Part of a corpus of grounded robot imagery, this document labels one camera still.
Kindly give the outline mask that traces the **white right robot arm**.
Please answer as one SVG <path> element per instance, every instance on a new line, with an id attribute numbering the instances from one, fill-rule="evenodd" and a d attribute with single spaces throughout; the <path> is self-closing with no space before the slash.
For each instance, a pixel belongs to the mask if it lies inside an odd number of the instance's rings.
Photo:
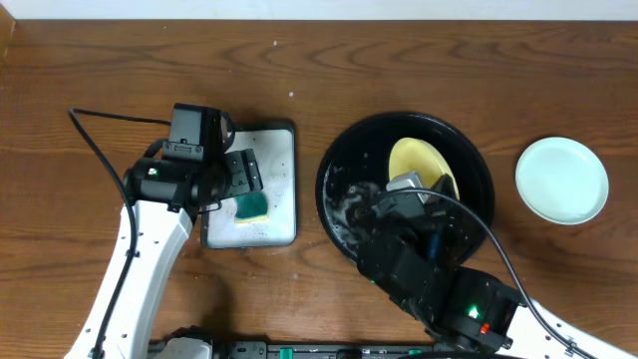
<path id="1" fill-rule="evenodd" d="M 380 191 L 355 209 L 354 218 L 362 230 L 359 272 L 450 347 L 448 357 L 628 357 L 545 309 L 519 278 L 507 285 L 456 263 L 453 249 L 478 230 L 516 275 L 489 225 L 452 194 L 436 187 Z"/>

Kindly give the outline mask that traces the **yellow plate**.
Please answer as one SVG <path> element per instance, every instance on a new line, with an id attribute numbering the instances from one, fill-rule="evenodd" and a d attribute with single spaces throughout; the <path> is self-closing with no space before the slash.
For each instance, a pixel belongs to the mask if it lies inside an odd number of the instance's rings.
<path id="1" fill-rule="evenodd" d="M 392 147 L 388 164 L 389 180 L 397 180 L 408 173 L 416 173 L 420 183 L 426 187 L 432 187 L 440 177 L 448 175 L 453 181 L 456 199 L 460 198 L 450 165 L 443 155 L 426 141 L 402 138 Z"/>

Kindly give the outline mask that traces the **green yellow sponge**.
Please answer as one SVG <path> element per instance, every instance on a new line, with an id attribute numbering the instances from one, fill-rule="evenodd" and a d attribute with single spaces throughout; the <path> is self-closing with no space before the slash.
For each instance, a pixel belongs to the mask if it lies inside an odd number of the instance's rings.
<path id="1" fill-rule="evenodd" d="M 236 223 L 249 223 L 264 220 L 269 214 L 269 204 L 266 195 L 262 191 L 252 191 L 235 198 Z"/>

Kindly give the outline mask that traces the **light green plate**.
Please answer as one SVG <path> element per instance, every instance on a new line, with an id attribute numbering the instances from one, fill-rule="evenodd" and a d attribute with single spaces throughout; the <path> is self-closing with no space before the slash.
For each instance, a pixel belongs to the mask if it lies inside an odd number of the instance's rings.
<path id="1" fill-rule="evenodd" d="M 569 138 L 549 137 L 529 145 L 517 161 L 514 179 L 531 211 L 562 225 L 591 220 L 609 195 L 602 161 L 590 148 Z"/>

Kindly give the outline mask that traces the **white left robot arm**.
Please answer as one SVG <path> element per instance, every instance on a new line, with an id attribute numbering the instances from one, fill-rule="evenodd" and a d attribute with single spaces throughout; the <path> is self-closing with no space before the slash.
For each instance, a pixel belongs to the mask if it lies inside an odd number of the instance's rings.
<path id="1" fill-rule="evenodd" d="M 245 239 L 243 225 L 222 205 L 263 189 L 272 156 L 257 146 L 231 146 L 207 163 L 147 152 L 117 184 L 125 196 L 120 239 L 70 358 L 146 356 L 166 282 L 193 224 L 201 239 L 222 248 Z"/>

